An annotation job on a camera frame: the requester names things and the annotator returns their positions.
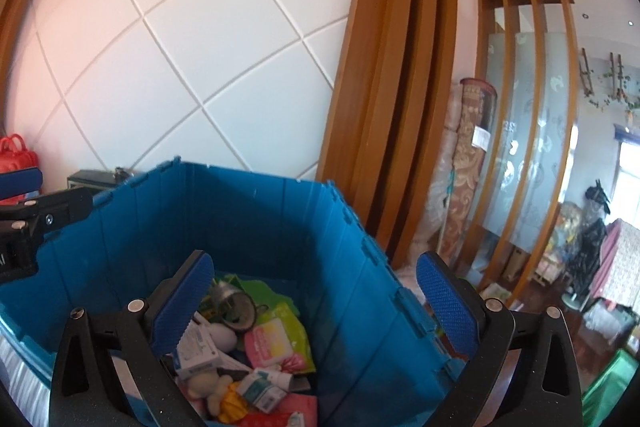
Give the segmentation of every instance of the blue gripper pad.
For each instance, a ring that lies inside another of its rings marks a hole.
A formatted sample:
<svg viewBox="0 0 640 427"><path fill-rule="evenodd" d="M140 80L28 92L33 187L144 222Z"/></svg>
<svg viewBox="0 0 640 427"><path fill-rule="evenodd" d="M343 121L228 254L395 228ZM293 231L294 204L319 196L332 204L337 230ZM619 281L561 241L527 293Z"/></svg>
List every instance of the blue gripper pad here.
<svg viewBox="0 0 640 427"><path fill-rule="evenodd" d="M480 344L478 322L447 275L423 253L418 257L415 277L453 348L471 358Z"/></svg>
<svg viewBox="0 0 640 427"><path fill-rule="evenodd" d="M213 275L211 256L201 251L153 320L150 347L157 358L172 352L178 345Z"/></svg>

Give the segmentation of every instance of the red bag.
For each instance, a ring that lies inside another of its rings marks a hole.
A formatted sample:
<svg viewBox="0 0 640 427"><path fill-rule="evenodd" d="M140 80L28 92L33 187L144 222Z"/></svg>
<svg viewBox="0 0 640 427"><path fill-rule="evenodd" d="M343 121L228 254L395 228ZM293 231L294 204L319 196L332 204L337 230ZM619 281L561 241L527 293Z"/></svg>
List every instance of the red bag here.
<svg viewBox="0 0 640 427"><path fill-rule="evenodd" d="M15 140L20 143L20 149L16 147ZM19 134L0 138L0 173L19 171L29 167L38 166L38 155L27 149L27 146ZM24 194L7 198L0 204L17 204L24 199Z"/></svg>

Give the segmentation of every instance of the diamond pattern wall panel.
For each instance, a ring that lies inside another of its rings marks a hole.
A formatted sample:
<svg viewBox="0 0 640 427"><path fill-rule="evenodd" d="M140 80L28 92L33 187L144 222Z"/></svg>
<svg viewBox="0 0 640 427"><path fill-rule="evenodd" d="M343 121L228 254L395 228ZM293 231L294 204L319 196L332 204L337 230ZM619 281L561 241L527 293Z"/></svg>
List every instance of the diamond pattern wall panel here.
<svg viewBox="0 0 640 427"><path fill-rule="evenodd" d="M351 0L31 0L5 127L45 188L186 160L312 179Z"/></svg>

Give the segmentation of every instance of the storage crate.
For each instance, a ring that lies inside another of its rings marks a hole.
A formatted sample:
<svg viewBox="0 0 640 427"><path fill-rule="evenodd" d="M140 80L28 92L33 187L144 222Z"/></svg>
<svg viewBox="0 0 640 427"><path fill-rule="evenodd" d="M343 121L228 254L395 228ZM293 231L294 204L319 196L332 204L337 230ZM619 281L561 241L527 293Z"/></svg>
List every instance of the storage crate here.
<svg viewBox="0 0 640 427"><path fill-rule="evenodd" d="M216 272L294 299L318 367L319 425L418 425L452 386L434 322L334 186L179 158L96 196L88 219L51 234L37 275L0 287L4 332L49 383L71 309L122 309L195 249Z"/></svg>

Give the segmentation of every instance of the metal screw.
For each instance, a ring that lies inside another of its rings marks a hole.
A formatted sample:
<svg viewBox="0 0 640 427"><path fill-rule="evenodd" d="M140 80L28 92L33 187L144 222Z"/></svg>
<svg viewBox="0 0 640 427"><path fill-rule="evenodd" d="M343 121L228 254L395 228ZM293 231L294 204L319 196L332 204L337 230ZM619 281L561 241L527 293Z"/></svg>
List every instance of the metal screw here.
<svg viewBox="0 0 640 427"><path fill-rule="evenodd" d="M549 306L549 308L546 309L546 314L552 319L559 319L561 315L560 310L555 306Z"/></svg>
<svg viewBox="0 0 640 427"><path fill-rule="evenodd" d="M83 308L73 308L71 310L71 313L69 314L69 316L75 321L78 320L83 315L84 315L84 309Z"/></svg>
<svg viewBox="0 0 640 427"><path fill-rule="evenodd" d="M142 299L133 299L127 305L127 310L129 310L131 313L137 313L144 307L145 307L145 301L143 301Z"/></svg>
<svg viewBox="0 0 640 427"><path fill-rule="evenodd" d="M487 299L484 305L491 312L499 312L502 309L502 303L498 299Z"/></svg>

